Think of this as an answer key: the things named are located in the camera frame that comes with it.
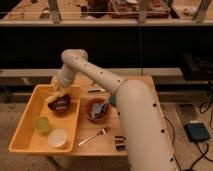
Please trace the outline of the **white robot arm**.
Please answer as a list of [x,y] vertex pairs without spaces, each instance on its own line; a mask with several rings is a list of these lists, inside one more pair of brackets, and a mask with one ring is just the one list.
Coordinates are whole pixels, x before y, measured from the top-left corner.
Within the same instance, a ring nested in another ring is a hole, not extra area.
[[61,59],[61,87],[70,86],[80,71],[116,97],[131,171],[179,171],[158,99],[145,81],[128,80],[88,62],[82,49],[64,50]]

